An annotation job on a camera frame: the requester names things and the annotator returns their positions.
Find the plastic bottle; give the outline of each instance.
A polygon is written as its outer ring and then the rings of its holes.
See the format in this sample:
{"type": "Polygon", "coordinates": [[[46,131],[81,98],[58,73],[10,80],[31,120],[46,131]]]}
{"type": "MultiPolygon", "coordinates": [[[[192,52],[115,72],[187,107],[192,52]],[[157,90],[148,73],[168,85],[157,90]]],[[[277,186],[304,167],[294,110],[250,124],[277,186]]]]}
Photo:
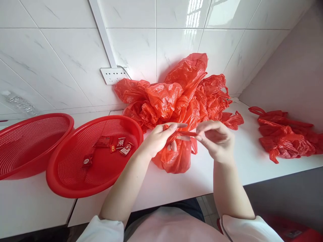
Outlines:
{"type": "Polygon", "coordinates": [[[35,108],[34,105],[18,96],[13,91],[3,91],[1,92],[1,95],[18,113],[25,113],[28,117],[40,115],[39,110],[35,108]]]}

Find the red plastic basket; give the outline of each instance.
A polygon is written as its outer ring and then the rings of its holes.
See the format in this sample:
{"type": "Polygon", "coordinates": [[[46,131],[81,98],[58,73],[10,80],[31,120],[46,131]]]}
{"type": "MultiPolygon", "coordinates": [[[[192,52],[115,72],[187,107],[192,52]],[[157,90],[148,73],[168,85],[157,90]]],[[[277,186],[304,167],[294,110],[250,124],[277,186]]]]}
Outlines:
{"type": "Polygon", "coordinates": [[[131,118],[111,115],[92,120],[68,135],[57,147],[46,171],[48,186],[67,198],[97,194],[115,183],[142,141],[141,127],[131,118]],[[94,147],[101,136],[120,135],[135,147],[126,157],[118,150],[111,153],[110,149],[94,147]],[[84,158],[90,154],[93,154],[92,165],[84,167],[84,158]]]}
{"type": "Polygon", "coordinates": [[[46,170],[57,145],[74,129],[63,113],[33,117],[0,131],[0,180],[16,180],[46,170]]]}

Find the white sleeve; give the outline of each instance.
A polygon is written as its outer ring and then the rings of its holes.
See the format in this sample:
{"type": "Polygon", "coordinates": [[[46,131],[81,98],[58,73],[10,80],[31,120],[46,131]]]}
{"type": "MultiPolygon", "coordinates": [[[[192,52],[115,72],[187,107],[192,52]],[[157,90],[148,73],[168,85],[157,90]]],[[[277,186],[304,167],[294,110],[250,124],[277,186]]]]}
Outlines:
{"type": "Polygon", "coordinates": [[[92,218],[76,242],[123,242],[124,227],[120,221],[92,218]]]}
{"type": "Polygon", "coordinates": [[[248,220],[223,215],[220,225],[224,236],[231,242],[283,242],[260,216],[248,220]]]}

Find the perforated basket bottom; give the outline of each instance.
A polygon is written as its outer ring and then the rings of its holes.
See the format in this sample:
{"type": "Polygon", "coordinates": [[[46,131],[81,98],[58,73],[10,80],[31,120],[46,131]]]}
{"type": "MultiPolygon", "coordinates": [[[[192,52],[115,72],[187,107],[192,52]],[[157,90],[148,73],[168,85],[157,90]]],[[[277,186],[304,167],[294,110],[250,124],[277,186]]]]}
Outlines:
{"type": "Polygon", "coordinates": [[[133,134],[134,129],[134,124],[130,122],[113,119],[98,122],[78,133],[70,140],[71,148],[62,152],[62,156],[65,154],[65,157],[58,162],[57,173],[62,185],[73,190],[86,190],[118,176],[131,155],[138,149],[139,138],[133,134]],[[101,136],[120,135],[126,138],[126,142],[134,145],[134,149],[126,157],[118,150],[111,153],[109,148],[94,147],[101,136]],[[93,154],[93,163],[90,167],[83,167],[84,157],[88,154],[93,154]]]}
{"type": "Polygon", "coordinates": [[[68,130],[65,117],[28,123],[0,137],[0,175],[20,167],[53,146],[68,130]]]}

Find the dark pants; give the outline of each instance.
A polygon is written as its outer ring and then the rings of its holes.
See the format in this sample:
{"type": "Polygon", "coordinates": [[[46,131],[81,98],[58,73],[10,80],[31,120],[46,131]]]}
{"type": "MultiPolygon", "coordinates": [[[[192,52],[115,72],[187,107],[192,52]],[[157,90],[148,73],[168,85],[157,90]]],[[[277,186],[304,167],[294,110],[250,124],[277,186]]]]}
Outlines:
{"type": "Polygon", "coordinates": [[[129,227],[130,224],[132,224],[137,219],[141,218],[142,216],[144,216],[146,214],[150,214],[150,213],[156,211],[160,207],[176,207],[176,208],[180,208],[184,212],[187,212],[188,214],[190,214],[191,216],[197,218],[198,220],[201,220],[202,222],[205,222],[202,210],[200,208],[200,205],[199,205],[197,199],[196,198],[190,198],[190,199],[182,200],[182,201],[179,201],[179,202],[173,202],[173,203],[169,203],[169,204],[165,204],[165,205],[161,205],[161,206],[157,206],[157,207],[153,207],[153,208],[147,208],[147,209],[144,209],[144,210],[132,212],[130,214],[129,219],[128,219],[128,223],[127,223],[127,225],[125,227],[125,230],[129,227]]]}

